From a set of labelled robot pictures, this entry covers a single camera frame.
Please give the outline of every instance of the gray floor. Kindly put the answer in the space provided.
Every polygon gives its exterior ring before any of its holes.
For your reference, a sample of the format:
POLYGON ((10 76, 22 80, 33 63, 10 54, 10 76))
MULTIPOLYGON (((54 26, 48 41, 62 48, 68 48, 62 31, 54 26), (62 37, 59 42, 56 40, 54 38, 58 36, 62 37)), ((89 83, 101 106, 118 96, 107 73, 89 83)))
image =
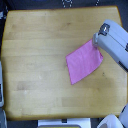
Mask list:
MULTIPOLYGON (((37 3, 35 6, 32 5, 32 2, 34 1, 40 1, 40 0, 31 0, 30 6, 28 1, 23 2, 23 0, 7 0, 9 9, 37 9, 37 8, 63 8, 63 4, 61 0, 43 0, 44 3, 40 6, 39 3, 37 3)), ((87 7, 87 6, 95 6, 97 0, 73 0, 72 8, 76 7, 87 7)), ((128 31, 128 0, 100 0, 98 3, 98 6, 102 5, 117 5, 119 8, 119 12, 121 15, 121 20, 123 23, 123 27, 126 31, 128 31)), ((0 3, 0 11, 4 10, 6 15, 6 9, 5 6, 0 3)), ((4 19, 0 19, 0 44, 2 41, 2 33, 4 28, 4 19)), ((92 118, 91 119, 91 127, 96 128, 96 126, 99 124, 99 122, 102 119, 99 118, 92 118)), ((37 127, 37 121, 8 121, 8 128, 36 128, 37 127)))

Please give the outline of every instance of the pink towel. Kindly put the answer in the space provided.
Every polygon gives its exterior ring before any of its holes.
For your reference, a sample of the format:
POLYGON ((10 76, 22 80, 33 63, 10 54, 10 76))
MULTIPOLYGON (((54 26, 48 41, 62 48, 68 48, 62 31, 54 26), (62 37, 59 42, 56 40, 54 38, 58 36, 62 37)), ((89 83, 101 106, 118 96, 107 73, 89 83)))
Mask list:
POLYGON ((99 67, 103 60, 92 40, 66 56, 71 84, 75 84, 99 67))

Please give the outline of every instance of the pink cloth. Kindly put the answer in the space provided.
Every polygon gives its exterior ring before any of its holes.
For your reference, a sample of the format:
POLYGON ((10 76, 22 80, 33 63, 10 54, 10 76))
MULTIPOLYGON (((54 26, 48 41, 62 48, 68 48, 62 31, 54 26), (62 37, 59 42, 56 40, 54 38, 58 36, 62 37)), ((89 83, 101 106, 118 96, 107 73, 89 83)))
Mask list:
POLYGON ((92 73, 101 64, 103 56, 92 45, 92 40, 66 56, 71 84, 92 73))

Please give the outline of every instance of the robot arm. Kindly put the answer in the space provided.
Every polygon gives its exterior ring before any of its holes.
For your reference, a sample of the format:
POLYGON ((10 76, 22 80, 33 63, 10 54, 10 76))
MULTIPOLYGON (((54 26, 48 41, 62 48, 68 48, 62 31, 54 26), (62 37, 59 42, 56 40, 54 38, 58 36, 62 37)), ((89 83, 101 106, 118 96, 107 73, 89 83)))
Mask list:
POLYGON ((112 20, 105 20, 93 45, 104 49, 128 73, 128 33, 112 20))

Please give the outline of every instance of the wooden tabletop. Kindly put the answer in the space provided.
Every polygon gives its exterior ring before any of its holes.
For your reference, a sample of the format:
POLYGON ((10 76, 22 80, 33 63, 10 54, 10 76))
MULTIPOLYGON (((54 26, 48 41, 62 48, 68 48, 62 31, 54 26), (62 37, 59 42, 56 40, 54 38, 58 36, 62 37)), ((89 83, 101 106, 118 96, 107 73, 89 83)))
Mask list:
POLYGON ((127 103, 127 74, 114 60, 100 49, 101 66, 71 85, 65 59, 105 19, 121 25, 116 7, 8 13, 1 56, 8 119, 119 115, 127 103))

